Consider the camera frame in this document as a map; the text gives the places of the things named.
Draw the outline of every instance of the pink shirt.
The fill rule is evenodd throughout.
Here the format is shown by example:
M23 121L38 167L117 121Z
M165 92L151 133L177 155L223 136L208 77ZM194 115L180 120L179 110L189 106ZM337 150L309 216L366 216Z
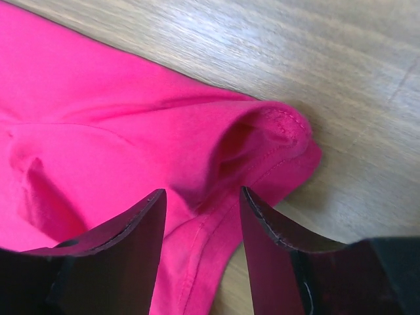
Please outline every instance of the pink shirt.
M205 315L242 240L320 161L293 108L217 89L0 2L0 246L54 246L156 188L167 222L151 315Z

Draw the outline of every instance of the pink cloth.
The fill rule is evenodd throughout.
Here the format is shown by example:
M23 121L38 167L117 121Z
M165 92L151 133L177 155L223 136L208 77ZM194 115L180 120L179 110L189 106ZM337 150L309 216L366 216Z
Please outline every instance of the pink cloth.
M285 104L204 85L5 3L0 72L0 246L54 246L165 188L151 315L207 314L242 240L240 186L274 204L320 160L308 121Z

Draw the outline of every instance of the stitching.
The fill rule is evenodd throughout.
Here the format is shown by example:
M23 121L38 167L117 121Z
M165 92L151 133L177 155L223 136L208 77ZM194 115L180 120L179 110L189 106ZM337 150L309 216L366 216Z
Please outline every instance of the stitching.
M278 110L278 109L275 109L275 108L267 108L266 110L265 110L265 116L266 116L266 118L270 118L270 119L273 119L273 117L269 117L268 116L268 112L278 112L278 113L281 113L281 114L284 114L284 115L286 115L287 117L289 117L289 118L291 118L303 131L304 131L304 133L305 133L305 135L306 136L310 136L310 133L308 133L308 131L307 131L307 128L301 123L301 122L299 122L295 117L293 117L290 113L288 113L288 112L285 112L285 111L283 111L283 110ZM260 165L263 161L265 161L269 156L271 156L274 152L276 152L276 151L278 151L280 148L287 148L287 147L292 147L292 146L294 146L295 144L297 143L297 140L294 138L293 139L293 144L291 145L291 146L282 146L282 145L279 145L279 146L277 146L276 148L274 148L274 149L271 149L270 151L268 151L267 153L265 153L265 155L257 162L257 163L255 163L255 164L253 164L252 166L250 166L248 169L247 169L247 171L246 172L249 172L250 170L252 170L252 169L254 169L256 166L258 166L258 165ZM273 167L271 167L266 173L264 173L263 175L261 175L261 177L259 177L253 184L251 184L250 186L253 186L253 185L255 185L257 182L259 182L260 180L262 180L264 177L266 177L266 176L268 176L272 171L273 171L273 169L275 169L275 168L277 168L278 166L280 166L281 164L283 164L283 163L285 163L286 161L292 161L293 159L295 159L295 158L297 158L297 157L294 157L294 158L292 158L292 159L284 159L283 161L281 161L281 162L279 162L279 163L277 163L277 164L275 164L275 166L273 166ZM202 228L205 226L205 223L208 221L208 219L209 219L209 217L214 213L214 211L215 211L215 209L223 202L223 200L226 198L226 196L229 194L229 192L227 192L227 193L225 193L225 195L223 195L223 197L220 199L220 202L218 203L218 204L216 204L216 205L214 205L212 208L211 208L211 210L208 212L208 214L206 214L206 216L204 217L204 219L203 219L203 221L202 221L202 223L200 224L200 226L198 227L198 229L197 229L197 232L196 232L196 235L194 236L194 240L193 240L193 242L192 242L192 245L190 246L190 251L192 251L192 249L194 248L194 246L195 246L195 244L196 244L196 240L197 240L197 237L198 237L198 234L200 233L200 231L202 230ZM184 304L184 308L183 308L183 311L182 311L182 314L185 314L185 311L186 311L186 307L188 306L188 302L189 302L189 300L190 300L190 297L191 297L191 292L192 292L192 287L194 286L194 283L195 283L195 281L196 281L196 278L197 278L197 270L198 270L198 268L200 267L200 264L201 264L201 257L202 257L202 255L203 255L203 252L204 252L204 248L205 248L205 246L207 245L207 243L209 242L209 240L210 240L210 238L211 238L211 236L215 233L215 230L221 225L221 223L224 221L224 218L226 218L226 216L227 216L227 214L229 214L229 212L231 212L231 210L237 205L239 203L239 200L237 201L237 202L235 202L232 206L231 206L231 208L229 208L227 211L226 211L226 213L224 214L224 216L223 216L223 218L220 220L220 222L217 224L217 226L215 227L215 229L213 229L213 231L209 234L209 236L208 236L208 238L206 239L206 242L204 243L204 246L201 248L201 253L199 254L199 257L200 257L200 259L199 259L199 261L198 261L198 265L197 265L197 268L195 268L195 270L194 270L194 277L192 278L192 279L189 279L189 271L188 271L188 269L189 269L189 267L190 267L190 262L191 262L191 260L190 259L188 259L188 263L187 263L187 268L186 268L186 270L187 270L187 275L185 275L185 277L184 277L184 280L182 281L182 285L181 285L181 293L180 293L180 296L179 296L179 299L178 299L178 308L179 308L179 306L180 306L180 303L181 303L181 299L182 299L182 297L184 296L184 292L187 290L187 289L189 289L189 292L188 292L188 296L187 296L187 298L186 298L186 302L185 302L185 304ZM186 286L186 283L187 282L190 282L191 284L187 287Z

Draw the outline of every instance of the pink fabric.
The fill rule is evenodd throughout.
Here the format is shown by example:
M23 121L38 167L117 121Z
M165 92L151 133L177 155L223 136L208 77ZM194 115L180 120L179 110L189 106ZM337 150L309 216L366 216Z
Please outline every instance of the pink fabric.
M204 315L242 239L320 160L293 108L209 87L0 3L0 246L54 246L167 189L151 315Z

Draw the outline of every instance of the wooden table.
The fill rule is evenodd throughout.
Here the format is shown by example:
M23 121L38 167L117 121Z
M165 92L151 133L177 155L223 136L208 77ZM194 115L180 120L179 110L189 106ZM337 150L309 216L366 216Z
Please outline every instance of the wooden table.
M324 159L277 209L342 242L420 234L420 1L13 0L308 116ZM252 314L242 248L212 314Z

